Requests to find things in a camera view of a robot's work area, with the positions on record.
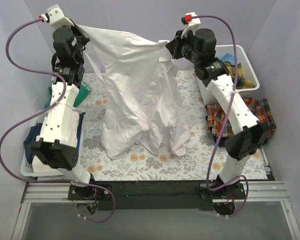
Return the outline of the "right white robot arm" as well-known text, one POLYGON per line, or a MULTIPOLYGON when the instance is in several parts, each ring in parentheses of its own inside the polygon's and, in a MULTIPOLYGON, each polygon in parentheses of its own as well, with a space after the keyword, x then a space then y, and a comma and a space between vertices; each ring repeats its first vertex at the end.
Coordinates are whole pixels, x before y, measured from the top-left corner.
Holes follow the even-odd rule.
POLYGON ((235 192, 234 186, 239 183, 250 156, 265 143, 270 126, 259 121, 245 104, 237 91, 238 76, 231 77, 225 63, 216 57, 217 39, 211 29, 199 28, 201 18, 202 15, 187 13, 181 19, 184 29, 176 32, 166 48, 173 59, 184 58, 194 65, 196 77, 224 110, 220 131, 224 131, 227 123, 231 124, 234 135, 224 143, 225 166, 215 183, 206 180, 209 192, 227 199, 235 192))

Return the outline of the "white long sleeve shirt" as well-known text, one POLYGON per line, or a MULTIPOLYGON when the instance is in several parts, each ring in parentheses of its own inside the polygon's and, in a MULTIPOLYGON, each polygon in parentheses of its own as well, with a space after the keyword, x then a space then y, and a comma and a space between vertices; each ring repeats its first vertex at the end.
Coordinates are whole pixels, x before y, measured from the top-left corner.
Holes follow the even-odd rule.
POLYGON ((99 140, 108 157, 116 159, 134 144, 153 155, 164 144, 183 156, 191 134, 167 41, 84 25, 80 30, 89 38, 85 55, 107 95, 99 140))

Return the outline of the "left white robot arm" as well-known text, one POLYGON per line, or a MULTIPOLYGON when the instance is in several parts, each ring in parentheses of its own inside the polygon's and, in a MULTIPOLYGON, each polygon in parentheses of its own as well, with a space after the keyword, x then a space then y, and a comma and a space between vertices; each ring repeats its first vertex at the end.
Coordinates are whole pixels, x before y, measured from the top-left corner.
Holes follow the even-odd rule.
POLYGON ((80 164, 80 137, 84 114, 75 111, 74 103, 79 94, 84 69, 84 50, 89 38, 55 4, 44 15, 53 28, 51 60, 53 72, 63 77, 52 78, 51 110, 44 118, 40 134, 30 145, 35 157, 32 167, 35 172, 48 166, 63 174, 79 188, 85 200, 96 196, 96 187, 89 183, 91 174, 80 164))

